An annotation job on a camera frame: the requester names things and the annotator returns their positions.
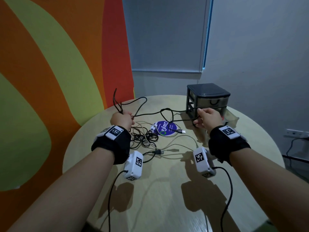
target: round table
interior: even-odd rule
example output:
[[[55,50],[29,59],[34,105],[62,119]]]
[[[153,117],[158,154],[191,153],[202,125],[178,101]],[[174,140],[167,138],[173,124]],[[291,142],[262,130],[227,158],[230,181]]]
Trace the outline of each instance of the round table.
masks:
[[[185,110],[185,96],[158,95],[147,98],[148,101],[138,114],[154,113],[162,108]],[[124,109],[135,113],[143,101],[140,99],[124,106]],[[251,148],[284,167],[280,151],[267,132],[244,114],[230,107],[228,109],[240,118],[236,130],[247,138]],[[116,109],[110,107],[79,129],[66,150],[63,172],[89,154],[95,135],[110,126],[109,121],[114,112]],[[169,111],[164,114],[171,117]],[[181,117],[186,118],[186,114],[176,115],[175,120]],[[163,118],[156,114],[136,117],[135,120],[155,123]],[[176,124],[197,140],[199,146],[203,145],[203,135],[193,127],[191,121],[179,121]],[[160,136],[157,147],[163,148],[171,140],[172,138]],[[226,173],[218,169],[216,176],[206,179],[197,172],[192,151],[189,150],[196,148],[194,140],[184,136],[177,138],[174,143],[183,146],[173,145],[161,157],[156,156],[143,164],[140,179],[129,181],[122,176],[117,179],[111,198],[111,231],[221,231],[220,217],[230,195]],[[141,147],[138,151],[145,153],[149,149]],[[217,160],[214,164],[229,172],[234,188],[223,227],[226,231],[254,231],[267,220],[267,216],[229,164],[221,164]],[[108,230],[108,193],[115,176],[123,167],[123,164],[113,166],[88,217],[88,222],[102,231]]]

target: power socket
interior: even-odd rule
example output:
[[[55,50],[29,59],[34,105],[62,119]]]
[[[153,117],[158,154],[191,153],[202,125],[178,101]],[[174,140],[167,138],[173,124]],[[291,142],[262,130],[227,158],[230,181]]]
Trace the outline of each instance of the power socket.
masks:
[[[285,136],[295,137],[295,138],[307,138],[309,137],[309,132],[293,130],[293,129],[286,129],[284,134]]]

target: black wrist strap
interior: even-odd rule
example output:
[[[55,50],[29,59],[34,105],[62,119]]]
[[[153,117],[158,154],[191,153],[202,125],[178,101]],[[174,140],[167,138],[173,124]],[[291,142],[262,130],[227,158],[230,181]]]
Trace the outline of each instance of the black wrist strap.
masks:
[[[92,144],[91,150],[93,151],[97,147],[110,150],[114,153],[114,164],[123,164],[129,157],[131,135],[125,128],[121,126],[118,127],[122,128],[124,131],[121,132],[114,140],[111,140],[105,135],[99,136]]]
[[[210,140],[208,142],[209,151],[212,155],[216,156],[222,163],[223,161],[230,162],[230,153],[241,150],[243,148],[251,148],[247,141],[241,136],[235,139],[228,138],[219,128],[223,125],[215,127],[210,132]]]

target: green painted shape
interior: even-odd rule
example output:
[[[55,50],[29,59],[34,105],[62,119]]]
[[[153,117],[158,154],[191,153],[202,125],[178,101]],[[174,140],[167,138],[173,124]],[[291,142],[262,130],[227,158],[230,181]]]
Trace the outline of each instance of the green painted shape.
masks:
[[[5,2],[46,58],[75,120],[82,126],[104,110],[100,92],[85,60],[61,25],[30,0]]]
[[[1,73],[0,107],[0,191],[7,191],[40,169],[52,143],[37,113]]]

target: circular sticker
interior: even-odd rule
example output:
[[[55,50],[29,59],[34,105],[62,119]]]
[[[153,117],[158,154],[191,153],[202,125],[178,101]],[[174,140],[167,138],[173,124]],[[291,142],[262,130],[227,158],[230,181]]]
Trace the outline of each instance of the circular sticker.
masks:
[[[177,129],[177,125],[175,125],[174,123],[168,124],[168,122],[165,121],[165,120],[164,121],[157,121],[150,128],[150,130],[152,130],[154,133],[159,135],[159,133],[158,133],[158,131],[155,127],[157,127],[158,131],[163,136],[170,136],[170,135],[175,133],[175,131],[173,131],[173,130]]]

